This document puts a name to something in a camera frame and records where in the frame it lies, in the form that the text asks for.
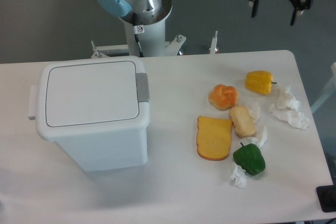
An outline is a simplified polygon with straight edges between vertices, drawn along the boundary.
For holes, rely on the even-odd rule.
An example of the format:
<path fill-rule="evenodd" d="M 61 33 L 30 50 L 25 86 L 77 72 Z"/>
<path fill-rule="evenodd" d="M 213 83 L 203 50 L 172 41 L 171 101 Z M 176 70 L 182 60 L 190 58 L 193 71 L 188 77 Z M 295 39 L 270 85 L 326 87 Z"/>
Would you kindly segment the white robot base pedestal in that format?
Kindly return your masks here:
<path fill-rule="evenodd" d="M 137 25 L 124 23 L 127 43 L 125 45 L 96 46 L 92 45 L 92 58 L 116 56 L 180 56 L 181 48 L 186 42 L 186 37 L 178 34 L 172 41 L 165 40 L 165 22 L 153 25 Z"/>

